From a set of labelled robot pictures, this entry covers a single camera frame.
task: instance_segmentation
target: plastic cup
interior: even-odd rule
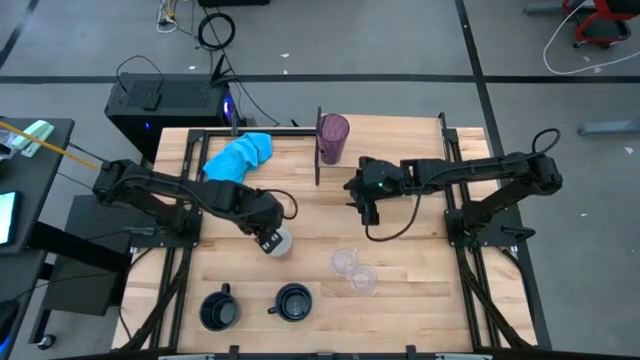
[[[349,272],[351,286],[359,292],[373,294],[378,284],[378,273],[371,265],[361,264]]]
[[[358,254],[353,249],[338,249],[331,256],[331,266],[336,274],[346,276],[358,266]]]
[[[349,121],[338,114],[327,114],[320,118],[316,126],[316,133],[320,159],[325,164],[334,165],[340,161],[349,129]]]

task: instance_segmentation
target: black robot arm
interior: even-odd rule
[[[282,240],[277,232],[284,216],[282,204],[268,191],[232,181],[182,180],[130,160],[118,160],[103,165],[93,192],[101,203],[124,202],[151,215],[159,227],[178,238],[192,231],[188,213],[195,207],[233,222],[247,235],[255,235],[267,254]],[[168,205],[154,195],[183,200],[192,207]]]
[[[344,185],[353,199],[353,206],[361,214],[365,226],[378,225],[380,216],[376,201],[405,195],[428,195],[444,190],[451,184],[511,179],[512,181],[482,201],[462,206],[460,227],[477,233],[491,221],[491,217],[529,195],[551,195],[562,187],[562,176],[555,161],[543,153],[512,153],[464,162],[441,159],[402,160],[400,166],[368,157],[360,158],[356,176]],[[416,204],[417,213],[420,198]],[[383,240],[391,240],[408,230]]]

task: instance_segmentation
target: wooden table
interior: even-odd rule
[[[423,198],[413,227],[386,243],[368,241],[360,215],[344,205],[350,198],[342,185],[354,176],[361,155],[394,163],[443,158],[438,119],[345,116],[351,134],[342,160],[336,166],[323,165],[319,186],[314,184],[314,137],[274,137],[273,157],[246,176],[248,186],[289,191],[300,205],[297,218],[285,221],[294,236],[293,253],[287,261],[265,256],[231,222],[205,215],[202,242],[192,256],[179,352],[226,353],[230,345],[239,345],[243,353],[404,352],[410,344],[419,352],[471,351],[455,253],[446,239],[444,194]],[[155,170],[180,174],[188,130],[164,130]],[[483,129],[459,128],[458,133],[464,159],[489,156]],[[213,138],[208,158],[231,140]],[[495,181],[470,186],[474,199],[496,189]],[[290,213],[290,200],[278,198]],[[372,235],[401,229],[409,221],[415,200],[379,202],[381,225],[372,228]],[[356,292],[344,277],[334,274],[331,255],[340,248],[356,249],[359,261],[376,269],[374,295]],[[525,340],[535,343],[518,269],[496,249],[483,253],[496,305]],[[140,326],[156,303],[163,261],[164,250],[156,249],[129,276],[122,311],[132,329]],[[220,290],[223,282],[231,283],[242,316],[233,328],[214,333],[200,324],[198,312],[204,298]],[[313,294],[311,314],[298,323],[267,314],[278,290],[289,282],[300,282]],[[479,303],[476,307],[483,344],[488,345],[484,315]],[[170,306],[165,314],[161,344],[167,343],[172,309]],[[125,341],[119,325],[113,345]]]

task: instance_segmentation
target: blue cloth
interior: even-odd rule
[[[247,170],[271,158],[271,135],[250,133],[233,140],[202,168],[211,180],[231,180],[242,184]]]

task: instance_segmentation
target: concrete floor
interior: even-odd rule
[[[466,0],[485,75],[546,76],[542,48],[561,17],[528,18],[525,0]],[[0,2],[0,46],[28,0]],[[40,1],[28,19],[2,77],[113,76],[124,59],[146,55],[165,73],[207,73],[209,56],[179,32],[155,30],[156,0]],[[237,25],[228,53],[239,74],[436,74],[472,75],[455,2],[444,0],[273,0],[265,7],[224,8]],[[191,3],[178,3],[178,21],[190,28]],[[195,22],[203,17],[196,8]],[[223,24],[215,24],[225,33]],[[640,27],[633,21],[632,31]],[[614,60],[640,48],[640,36],[614,46],[571,48],[572,25],[549,51],[558,70]],[[583,76],[640,75],[640,58]],[[153,71],[131,63],[126,71]],[[434,116],[452,126],[485,126],[476,85],[437,82],[247,83],[271,116],[312,125],[315,109],[332,112]],[[0,113],[15,117],[70,117],[72,141],[108,158],[140,154],[103,114],[110,84],[0,84]],[[521,205],[523,223],[538,235],[529,241],[554,349],[640,355],[640,245],[635,236],[640,195],[640,140],[585,139],[586,121],[635,119],[640,84],[488,84],[504,148],[528,151],[533,135],[563,131],[550,153],[565,178],[557,195]],[[246,99],[245,115],[268,121]],[[625,147],[636,149],[629,154]],[[96,174],[64,161],[60,172],[85,184]],[[41,220],[64,227],[72,194],[88,190],[57,177]],[[40,352],[26,344],[42,297],[36,292],[12,359],[49,359],[108,351],[117,312],[104,318],[54,313],[48,332],[58,344]]]

